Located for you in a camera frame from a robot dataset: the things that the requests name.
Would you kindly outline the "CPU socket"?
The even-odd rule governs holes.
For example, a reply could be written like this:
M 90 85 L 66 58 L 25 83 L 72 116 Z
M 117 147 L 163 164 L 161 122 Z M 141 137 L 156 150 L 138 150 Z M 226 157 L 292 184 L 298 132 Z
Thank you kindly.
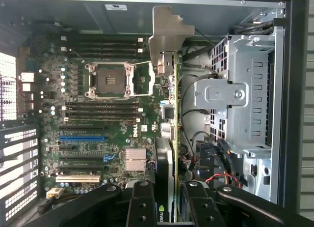
M 131 98 L 134 96 L 135 66 L 129 62 L 95 61 L 85 65 L 88 90 L 84 96 L 92 100 Z

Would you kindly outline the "silver chipset heatsink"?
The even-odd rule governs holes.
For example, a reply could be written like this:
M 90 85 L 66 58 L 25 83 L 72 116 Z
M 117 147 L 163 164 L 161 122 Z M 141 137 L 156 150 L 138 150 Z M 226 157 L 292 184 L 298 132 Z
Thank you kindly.
M 125 171 L 144 171 L 146 166 L 146 149 L 126 149 L 124 161 Z

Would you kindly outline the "white expansion slot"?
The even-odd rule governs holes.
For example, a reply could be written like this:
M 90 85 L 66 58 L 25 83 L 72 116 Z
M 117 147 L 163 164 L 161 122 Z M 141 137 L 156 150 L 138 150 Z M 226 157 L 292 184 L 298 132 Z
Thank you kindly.
M 59 175 L 56 183 L 99 183 L 101 175 Z

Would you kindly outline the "black RAM slot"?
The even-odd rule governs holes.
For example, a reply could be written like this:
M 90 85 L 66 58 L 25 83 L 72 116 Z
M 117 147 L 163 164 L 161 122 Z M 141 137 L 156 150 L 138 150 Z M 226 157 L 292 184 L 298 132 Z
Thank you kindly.
M 66 102 L 66 106 L 131 106 L 138 107 L 141 104 L 136 102 Z
M 143 53 L 145 49 L 142 48 L 67 48 L 61 47 L 61 51 L 72 51 L 72 52 L 123 52 L 123 53 Z
M 139 113 L 125 113 L 125 112 L 122 112 L 122 113 L 103 113 L 103 112 L 66 112 L 66 115 L 67 116 L 75 116 L 75 115 L 80 115 L 80 116 L 83 116 L 83 115 L 89 115 L 89 116 L 122 116 L 122 117 L 132 117 L 132 116 L 138 116 Z
M 68 107 L 67 111 L 138 112 L 138 108 Z
M 93 46 L 93 47 L 137 47 L 133 43 L 111 43 L 111 42 L 80 42 L 79 46 Z
M 118 42 L 144 42 L 146 37 L 138 36 L 118 36 L 118 35 L 73 35 L 73 36 L 62 36 L 61 41 L 65 42 L 88 42 L 88 41 L 118 41 Z
M 71 54 L 72 56 L 76 57 L 83 57 L 83 58 L 135 58 L 141 59 L 143 58 L 142 55 L 136 54 L 92 54 L 92 53 L 83 53 L 83 54 Z

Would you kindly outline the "perforated silver disk bay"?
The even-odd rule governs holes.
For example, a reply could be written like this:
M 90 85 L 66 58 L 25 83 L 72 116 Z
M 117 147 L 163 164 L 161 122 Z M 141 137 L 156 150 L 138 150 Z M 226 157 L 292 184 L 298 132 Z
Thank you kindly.
M 228 36 L 210 54 L 218 78 L 194 83 L 194 106 L 209 110 L 212 141 L 224 139 L 251 159 L 271 157 L 274 47 L 273 38 Z

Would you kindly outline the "black open PC case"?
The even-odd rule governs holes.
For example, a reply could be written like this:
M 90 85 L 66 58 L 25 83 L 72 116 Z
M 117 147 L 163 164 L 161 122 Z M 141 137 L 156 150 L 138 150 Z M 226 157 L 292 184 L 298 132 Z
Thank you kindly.
M 242 188 L 243 155 L 224 139 L 212 141 L 209 110 L 194 106 L 194 83 L 217 79 L 211 51 L 232 35 L 273 38 L 269 54 L 272 98 L 272 176 L 277 205 L 299 214 L 309 0 L 0 0 L 0 227 L 23 227 L 77 198 L 39 195 L 32 126 L 18 117 L 19 47 L 31 33 L 153 35 L 153 8 L 169 6 L 195 32 L 178 51 L 180 151 L 176 222 L 157 227 L 194 227 L 186 219 L 183 184 Z

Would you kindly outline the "silver disk bay frame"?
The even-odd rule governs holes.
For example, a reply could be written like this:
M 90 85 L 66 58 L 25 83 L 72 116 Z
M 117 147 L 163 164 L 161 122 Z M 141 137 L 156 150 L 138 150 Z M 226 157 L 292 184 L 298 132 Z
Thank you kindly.
M 272 176 L 271 149 L 248 149 L 243 154 L 242 188 L 277 203 L 278 181 Z

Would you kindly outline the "long black expansion slot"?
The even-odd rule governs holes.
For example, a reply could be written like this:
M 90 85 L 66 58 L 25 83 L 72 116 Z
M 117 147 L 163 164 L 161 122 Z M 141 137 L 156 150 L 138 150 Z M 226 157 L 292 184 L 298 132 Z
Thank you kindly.
M 100 155 L 63 155 L 59 156 L 59 160 L 103 160 L 104 157 Z
M 63 125 L 59 126 L 60 131 L 104 131 L 105 126 L 90 126 L 90 125 Z
M 87 166 L 59 166 L 58 167 L 60 170 L 104 170 L 105 166 L 104 165 L 87 165 Z

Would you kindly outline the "white power connector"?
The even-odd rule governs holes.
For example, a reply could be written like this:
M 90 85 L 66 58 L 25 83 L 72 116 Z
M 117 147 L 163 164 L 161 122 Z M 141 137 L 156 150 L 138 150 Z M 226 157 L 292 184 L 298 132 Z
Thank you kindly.
M 46 198 L 56 198 L 58 199 L 64 193 L 64 188 L 54 187 L 46 192 Z

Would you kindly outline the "blue expansion slot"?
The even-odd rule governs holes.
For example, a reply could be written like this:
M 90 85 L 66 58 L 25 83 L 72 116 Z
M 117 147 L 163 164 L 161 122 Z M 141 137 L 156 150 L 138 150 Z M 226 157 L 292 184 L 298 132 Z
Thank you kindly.
M 90 141 L 90 142 L 104 142 L 105 136 L 59 136 L 59 141 Z

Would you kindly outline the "silver socket cover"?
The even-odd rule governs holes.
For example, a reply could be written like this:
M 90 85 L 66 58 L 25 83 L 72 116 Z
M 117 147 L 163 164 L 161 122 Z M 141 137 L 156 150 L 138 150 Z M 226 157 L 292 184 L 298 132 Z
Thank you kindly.
M 126 97 L 134 97 L 133 95 L 136 94 L 134 91 L 134 84 L 133 84 L 133 78 L 134 78 L 134 71 L 135 71 L 135 66 L 130 66 L 126 65 L 126 90 L 125 90 L 125 96 Z M 149 76 L 150 76 L 150 81 L 149 81 L 149 90 L 147 94 L 153 94 L 153 87 L 155 84 L 155 72 L 153 70 L 153 65 L 152 63 L 148 63 L 149 66 Z

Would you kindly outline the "green Dell motherboard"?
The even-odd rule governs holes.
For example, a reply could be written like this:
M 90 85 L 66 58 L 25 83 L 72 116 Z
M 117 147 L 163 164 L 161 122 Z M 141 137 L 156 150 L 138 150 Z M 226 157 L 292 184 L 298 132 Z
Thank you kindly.
M 114 61 L 137 63 L 150 61 L 149 38 L 144 42 L 132 42 L 142 48 L 143 53 L 123 52 L 72 52 L 61 51 L 67 48 L 118 48 L 118 47 L 93 47 L 79 46 L 81 41 L 61 41 L 62 36 L 82 35 L 78 33 L 31 33 L 19 47 L 17 60 L 18 67 L 18 117 L 21 122 L 31 125 L 31 135 L 35 138 L 33 155 L 38 159 L 38 169 L 33 173 L 39 177 L 39 195 L 46 198 L 46 192 L 51 188 L 64 188 L 66 195 L 83 195 L 95 188 L 112 183 L 121 188 L 131 180 L 147 179 L 154 181 L 156 173 L 156 148 L 155 140 L 160 136 L 161 109 L 160 104 L 168 98 L 167 80 L 157 76 L 153 96 L 131 98 L 108 98 L 106 100 L 92 100 L 84 96 L 88 90 L 88 71 L 85 65 L 95 61 Z M 131 43 L 118 41 L 93 41 L 111 43 Z M 143 58 L 83 58 L 71 54 L 136 54 Z M 22 82 L 22 72 L 33 72 L 34 82 Z M 149 90 L 149 66 L 142 64 L 135 67 L 134 91 L 136 94 L 147 94 Z M 22 83 L 31 83 L 31 92 L 22 91 Z M 138 107 L 131 106 L 72 106 L 72 107 L 100 107 L 100 108 L 138 108 L 138 116 L 67 116 L 66 102 L 136 102 Z M 74 112 L 103 112 L 107 111 L 74 111 Z M 138 122 L 109 122 L 109 121 L 64 121 L 65 117 L 100 117 L 100 118 L 140 118 Z M 60 131 L 63 125 L 90 125 L 105 126 L 104 131 Z M 105 136 L 104 142 L 90 141 L 59 141 L 59 136 Z M 59 150 L 60 144 L 72 144 L 76 148 L 72 151 Z M 146 166 L 144 171 L 125 171 L 125 150 L 129 148 L 146 149 Z M 100 155 L 103 160 L 59 160 L 63 155 Z M 87 166 L 104 165 L 104 170 L 60 170 L 59 166 Z M 59 175 L 101 175 L 99 183 L 56 183 Z

